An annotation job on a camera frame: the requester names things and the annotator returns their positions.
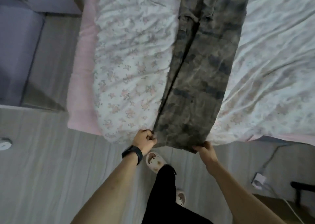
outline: white slipper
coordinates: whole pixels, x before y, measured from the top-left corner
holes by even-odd
[[[176,201],[178,205],[181,205],[182,207],[186,206],[186,195],[182,190],[176,190]]]
[[[167,163],[158,153],[149,152],[146,156],[146,164],[152,171],[154,171],[157,174],[161,167],[163,167]]]

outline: slipper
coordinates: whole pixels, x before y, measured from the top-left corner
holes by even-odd
[[[182,207],[186,206],[186,195],[182,190],[176,190],[176,203]]]
[[[146,156],[146,164],[156,174],[165,164],[165,160],[156,152],[149,152]]]

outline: white bedsheet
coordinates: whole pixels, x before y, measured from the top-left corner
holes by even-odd
[[[180,0],[99,0],[94,96],[113,143],[152,128],[165,89]]]
[[[222,107],[207,140],[315,135],[315,0],[249,0]]]

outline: black wristband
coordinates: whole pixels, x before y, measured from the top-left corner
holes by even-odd
[[[121,156],[124,158],[127,154],[130,154],[131,152],[135,152],[137,154],[137,156],[138,156],[138,163],[137,163],[137,165],[138,165],[141,162],[142,158],[143,158],[143,154],[142,154],[141,150],[138,147],[131,145],[124,152],[122,152]]]

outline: camouflage pants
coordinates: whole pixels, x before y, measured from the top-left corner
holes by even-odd
[[[157,146],[194,152],[221,107],[248,0],[181,0],[179,31],[160,111]]]

